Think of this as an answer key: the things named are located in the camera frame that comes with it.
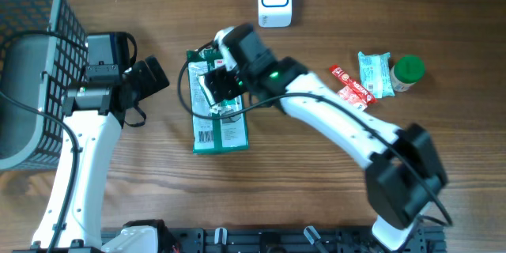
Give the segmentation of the green narrow box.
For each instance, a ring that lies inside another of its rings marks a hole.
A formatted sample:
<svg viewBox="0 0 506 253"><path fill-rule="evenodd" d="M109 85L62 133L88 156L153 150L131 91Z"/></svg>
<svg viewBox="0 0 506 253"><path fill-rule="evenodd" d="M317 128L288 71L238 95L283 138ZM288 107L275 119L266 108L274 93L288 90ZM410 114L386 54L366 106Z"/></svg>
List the green narrow box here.
<svg viewBox="0 0 506 253"><path fill-rule="evenodd" d="M198 75L197 80L198 80L200 88L203 92L203 95L209 105L210 113L215 114L215 115L225 115L230 112L240 110L240 108L242 107L242 101L239 96L236 97L235 99L232 99L232 100L224 100L220 103L213 104L211 102L210 98L206 95L205 91L203 90L203 75L204 74Z"/></svg>

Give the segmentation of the orange tissue packet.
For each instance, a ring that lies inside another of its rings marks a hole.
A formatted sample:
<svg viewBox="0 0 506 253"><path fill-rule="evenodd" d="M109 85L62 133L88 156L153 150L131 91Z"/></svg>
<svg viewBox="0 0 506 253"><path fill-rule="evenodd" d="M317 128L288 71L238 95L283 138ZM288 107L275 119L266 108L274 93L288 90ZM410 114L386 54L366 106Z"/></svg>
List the orange tissue packet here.
<svg viewBox="0 0 506 253"><path fill-rule="evenodd" d="M361 99L349 86L345 86L338 91L338 95L347 103L353 105L359 111L367 108L367 102Z"/></svg>

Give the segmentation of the mint flushable wipes pack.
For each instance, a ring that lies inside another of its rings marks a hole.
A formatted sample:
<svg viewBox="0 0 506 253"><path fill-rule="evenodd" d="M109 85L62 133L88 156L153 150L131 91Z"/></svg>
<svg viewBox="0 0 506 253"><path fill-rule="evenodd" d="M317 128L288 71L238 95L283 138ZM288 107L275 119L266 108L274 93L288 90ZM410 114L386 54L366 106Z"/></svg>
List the mint flushable wipes pack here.
<svg viewBox="0 0 506 253"><path fill-rule="evenodd" d="M394 96L392 87L389 59L391 53L382 55L365 55L363 52L357 54L361 84L376 98Z"/></svg>

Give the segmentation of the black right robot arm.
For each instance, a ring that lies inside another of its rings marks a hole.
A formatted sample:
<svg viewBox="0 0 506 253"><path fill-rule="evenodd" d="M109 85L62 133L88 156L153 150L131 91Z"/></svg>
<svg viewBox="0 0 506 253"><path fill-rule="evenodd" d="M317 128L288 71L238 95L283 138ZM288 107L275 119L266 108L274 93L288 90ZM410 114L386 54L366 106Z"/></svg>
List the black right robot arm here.
<svg viewBox="0 0 506 253"><path fill-rule="evenodd" d="M389 251L406 243L430 205L441 204L437 195L447 173L424 128L412 124L403 130L357 110L290 57L259 74L248 66L220 66L198 76L198 83L211 104L249 92L348 153L364 170L368 201L378 215L372 235Z"/></svg>

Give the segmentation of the green 3M cleaner package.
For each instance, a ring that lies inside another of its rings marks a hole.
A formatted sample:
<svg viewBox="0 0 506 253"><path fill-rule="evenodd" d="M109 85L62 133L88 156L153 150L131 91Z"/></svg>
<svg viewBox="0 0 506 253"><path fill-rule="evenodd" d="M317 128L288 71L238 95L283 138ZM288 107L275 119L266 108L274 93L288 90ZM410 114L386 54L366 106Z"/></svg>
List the green 3M cleaner package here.
<svg viewBox="0 0 506 253"><path fill-rule="evenodd" d="M188 51L187 59L189 60L187 74L193 112L217 117L244 108L243 98L238 96L233 100L220 102L216 111L212 112L209 101L198 83L198 76L225 64L225 60L219 51L210 48L200 52ZM244 114L222 120L193 117L192 126L194 133L193 153L195 154L219 154L249 148L247 123Z"/></svg>

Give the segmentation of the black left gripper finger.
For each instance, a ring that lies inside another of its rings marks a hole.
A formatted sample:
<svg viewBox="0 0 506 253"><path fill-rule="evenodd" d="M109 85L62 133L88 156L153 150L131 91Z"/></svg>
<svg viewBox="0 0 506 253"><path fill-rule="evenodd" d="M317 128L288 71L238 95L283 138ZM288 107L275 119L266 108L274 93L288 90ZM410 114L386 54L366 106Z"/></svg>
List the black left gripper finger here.
<svg viewBox="0 0 506 253"><path fill-rule="evenodd" d="M152 81L149 83L149 87L152 91L161 91L170 85L165 72L155 56L151 55L147 57L145 63L151 74Z"/></svg>
<svg viewBox="0 0 506 253"><path fill-rule="evenodd" d="M132 89L134 99L145 99L156 92L157 79L145 61L136 62L125 73L125 79Z"/></svg>

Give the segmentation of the green lid jar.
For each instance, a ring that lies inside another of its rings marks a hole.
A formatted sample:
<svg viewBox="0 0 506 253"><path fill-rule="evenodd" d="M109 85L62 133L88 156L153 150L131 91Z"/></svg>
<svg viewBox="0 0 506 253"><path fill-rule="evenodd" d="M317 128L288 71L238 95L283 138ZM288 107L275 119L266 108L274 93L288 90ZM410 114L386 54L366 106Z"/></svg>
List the green lid jar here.
<svg viewBox="0 0 506 253"><path fill-rule="evenodd" d="M390 75L393 90L405 92L424 77L425 63L415 55L405 55L393 65Z"/></svg>

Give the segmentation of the red stick sachet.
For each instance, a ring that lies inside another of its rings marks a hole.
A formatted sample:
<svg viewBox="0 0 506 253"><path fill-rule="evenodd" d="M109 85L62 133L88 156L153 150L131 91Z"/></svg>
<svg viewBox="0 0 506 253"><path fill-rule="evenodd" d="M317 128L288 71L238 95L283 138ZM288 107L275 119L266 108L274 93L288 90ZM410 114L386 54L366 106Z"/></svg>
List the red stick sachet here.
<svg viewBox="0 0 506 253"><path fill-rule="evenodd" d="M363 85L350 77L340 66L333 65L329 71L344 85L349 86L367 105L374 104L377 99Z"/></svg>

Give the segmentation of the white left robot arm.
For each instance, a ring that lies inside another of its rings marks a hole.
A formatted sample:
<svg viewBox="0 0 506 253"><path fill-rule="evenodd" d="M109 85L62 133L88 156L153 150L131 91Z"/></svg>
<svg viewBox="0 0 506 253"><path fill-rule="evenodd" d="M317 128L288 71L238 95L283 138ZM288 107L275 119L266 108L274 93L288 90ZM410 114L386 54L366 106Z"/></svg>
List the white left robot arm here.
<svg viewBox="0 0 506 253"><path fill-rule="evenodd" d="M158 60L149 56L121 74L88 79L67 89L65 133L46 212L30 252L104 252L101 210L111 155L127 110L168 87Z"/></svg>

